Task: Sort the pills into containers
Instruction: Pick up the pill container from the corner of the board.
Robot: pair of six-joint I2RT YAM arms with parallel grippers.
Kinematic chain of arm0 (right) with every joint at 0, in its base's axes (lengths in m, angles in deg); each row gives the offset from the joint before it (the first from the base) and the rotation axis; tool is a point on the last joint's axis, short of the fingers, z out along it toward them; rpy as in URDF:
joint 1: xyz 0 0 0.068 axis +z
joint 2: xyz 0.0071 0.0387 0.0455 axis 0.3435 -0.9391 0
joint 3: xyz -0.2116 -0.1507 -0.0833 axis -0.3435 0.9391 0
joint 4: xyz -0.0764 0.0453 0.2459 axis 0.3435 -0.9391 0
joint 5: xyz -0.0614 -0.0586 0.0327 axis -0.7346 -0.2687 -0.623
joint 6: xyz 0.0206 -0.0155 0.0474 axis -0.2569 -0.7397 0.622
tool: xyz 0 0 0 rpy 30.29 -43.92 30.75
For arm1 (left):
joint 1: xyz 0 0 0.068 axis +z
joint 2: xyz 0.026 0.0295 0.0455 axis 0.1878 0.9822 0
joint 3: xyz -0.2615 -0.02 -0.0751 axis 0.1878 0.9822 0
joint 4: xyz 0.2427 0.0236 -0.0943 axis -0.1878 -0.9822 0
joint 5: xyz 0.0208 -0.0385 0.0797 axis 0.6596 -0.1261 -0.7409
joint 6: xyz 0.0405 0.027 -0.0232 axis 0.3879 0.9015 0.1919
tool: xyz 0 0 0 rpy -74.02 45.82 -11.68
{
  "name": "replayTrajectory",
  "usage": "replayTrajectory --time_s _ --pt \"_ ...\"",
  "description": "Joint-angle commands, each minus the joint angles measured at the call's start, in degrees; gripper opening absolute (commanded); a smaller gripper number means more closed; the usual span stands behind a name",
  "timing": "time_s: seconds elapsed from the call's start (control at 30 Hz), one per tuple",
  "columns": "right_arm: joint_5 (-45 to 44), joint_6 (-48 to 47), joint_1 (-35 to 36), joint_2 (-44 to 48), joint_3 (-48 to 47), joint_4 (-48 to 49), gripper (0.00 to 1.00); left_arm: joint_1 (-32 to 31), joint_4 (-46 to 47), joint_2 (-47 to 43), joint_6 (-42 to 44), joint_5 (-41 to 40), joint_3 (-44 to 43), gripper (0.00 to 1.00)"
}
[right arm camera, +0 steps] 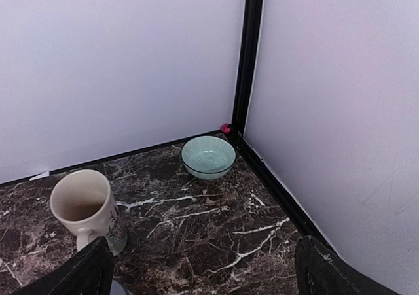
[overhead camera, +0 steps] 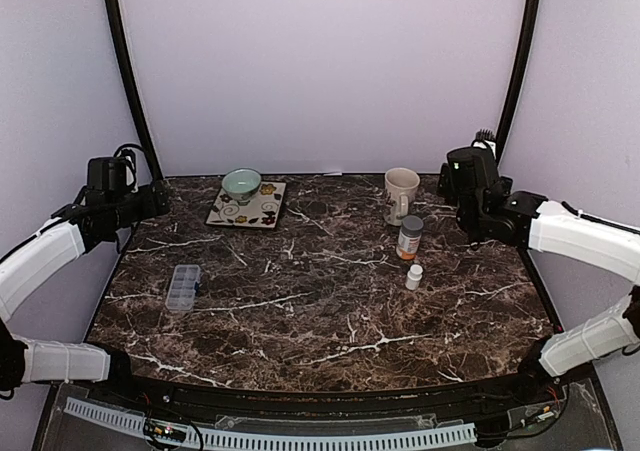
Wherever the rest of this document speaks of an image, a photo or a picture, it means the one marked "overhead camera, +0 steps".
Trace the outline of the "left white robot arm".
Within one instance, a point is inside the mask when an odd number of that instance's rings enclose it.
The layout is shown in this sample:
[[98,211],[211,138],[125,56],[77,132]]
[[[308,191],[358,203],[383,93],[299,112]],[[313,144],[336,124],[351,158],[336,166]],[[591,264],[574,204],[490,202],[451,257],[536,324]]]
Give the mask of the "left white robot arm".
[[[54,212],[37,231],[1,258],[1,321],[66,265],[102,243],[119,244],[119,233],[166,215],[163,180],[137,180],[142,146],[126,143],[113,155],[88,162],[87,182],[73,202]],[[107,382],[128,385],[129,355],[109,345],[28,339],[1,329],[1,398],[27,383]]]

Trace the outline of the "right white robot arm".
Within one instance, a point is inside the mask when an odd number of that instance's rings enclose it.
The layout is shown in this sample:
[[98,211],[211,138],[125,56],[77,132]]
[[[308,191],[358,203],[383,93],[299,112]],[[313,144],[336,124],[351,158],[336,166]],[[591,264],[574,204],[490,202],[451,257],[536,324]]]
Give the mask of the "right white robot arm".
[[471,246],[486,241],[552,253],[604,269],[629,281],[618,303],[568,331],[537,341],[519,373],[553,379],[616,351],[639,349],[639,230],[592,216],[567,202],[515,191],[500,175],[492,133],[446,155],[437,192],[455,207],[458,227]]

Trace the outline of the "clear plastic pill organizer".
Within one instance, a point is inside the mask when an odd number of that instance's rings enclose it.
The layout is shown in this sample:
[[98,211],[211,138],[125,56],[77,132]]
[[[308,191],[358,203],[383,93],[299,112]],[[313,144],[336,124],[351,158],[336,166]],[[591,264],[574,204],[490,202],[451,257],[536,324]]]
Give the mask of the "clear plastic pill organizer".
[[189,312],[199,291],[201,268],[195,264],[180,264],[174,268],[165,307],[171,312]]

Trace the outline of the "orange pill bottle grey cap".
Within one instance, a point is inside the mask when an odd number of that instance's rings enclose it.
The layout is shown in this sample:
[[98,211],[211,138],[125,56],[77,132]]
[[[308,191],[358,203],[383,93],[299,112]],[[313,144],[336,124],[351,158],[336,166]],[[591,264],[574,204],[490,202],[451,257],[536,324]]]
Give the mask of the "orange pill bottle grey cap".
[[408,215],[403,218],[396,245],[396,254],[399,258],[402,260],[415,258],[423,230],[424,222],[418,216]]

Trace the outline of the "green ceramic bowl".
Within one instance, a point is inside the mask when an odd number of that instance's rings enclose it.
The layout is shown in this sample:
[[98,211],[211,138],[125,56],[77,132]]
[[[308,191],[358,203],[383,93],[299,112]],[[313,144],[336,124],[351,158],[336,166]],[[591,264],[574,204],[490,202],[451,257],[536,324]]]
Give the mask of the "green ceramic bowl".
[[223,191],[240,205],[248,203],[258,192],[262,183],[259,172],[240,168],[227,173],[221,182]]

